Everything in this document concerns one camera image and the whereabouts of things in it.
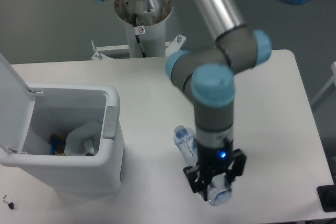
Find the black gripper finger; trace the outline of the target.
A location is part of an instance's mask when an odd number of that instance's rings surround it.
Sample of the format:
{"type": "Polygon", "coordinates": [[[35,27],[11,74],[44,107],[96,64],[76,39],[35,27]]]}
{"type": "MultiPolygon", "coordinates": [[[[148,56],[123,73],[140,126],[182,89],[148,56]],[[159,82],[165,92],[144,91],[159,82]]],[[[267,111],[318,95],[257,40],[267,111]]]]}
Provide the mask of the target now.
{"type": "Polygon", "coordinates": [[[183,168],[183,173],[185,174],[189,185],[192,189],[193,193],[198,193],[204,199],[204,201],[208,201],[208,192],[207,192],[207,184],[205,179],[201,175],[201,170],[199,165],[195,166],[186,166],[183,168]]]}
{"type": "Polygon", "coordinates": [[[247,156],[241,149],[236,149],[233,151],[233,161],[225,172],[225,178],[229,184],[232,184],[236,177],[243,175],[246,160],[247,156]]]}

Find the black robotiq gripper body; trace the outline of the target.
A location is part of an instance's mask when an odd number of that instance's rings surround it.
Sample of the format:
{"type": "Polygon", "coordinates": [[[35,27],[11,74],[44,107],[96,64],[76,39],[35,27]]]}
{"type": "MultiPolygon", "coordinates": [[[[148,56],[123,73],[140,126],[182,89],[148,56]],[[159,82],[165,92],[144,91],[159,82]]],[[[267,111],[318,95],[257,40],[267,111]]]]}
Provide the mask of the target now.
{"type": "Polygon", "coordinates": [[[224,141],[222,147],[210,148],[197,142],[200,174],[204,182],[224,173],[233,161],[233,141],[224,141]]]}

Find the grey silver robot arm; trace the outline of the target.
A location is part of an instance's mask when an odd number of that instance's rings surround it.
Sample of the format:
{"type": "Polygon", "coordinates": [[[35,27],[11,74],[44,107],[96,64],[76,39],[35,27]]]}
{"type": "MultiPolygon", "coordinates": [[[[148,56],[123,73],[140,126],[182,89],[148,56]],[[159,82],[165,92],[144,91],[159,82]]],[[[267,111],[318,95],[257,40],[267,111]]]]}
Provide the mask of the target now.
{"type": "MultiPolygon", "coordinates": [[[[243,174],[247,159],[242,150],[233,148],[234,77],[266,62],[272,45],[265,32],[247,28],[233,0],[195,1],[215,44],[198,53],[173,53],[165,71],[194,106],[196,132],[178,127],[174,136],[187,163],[184,174],[194,193],[217,206],[230,199],[232,183],[243,174]]],[[[170,0],[115,0],[114,7],[130,26],[131,57],[164,53],[165,33],[151,27],[169,16],[170,0]]]]}

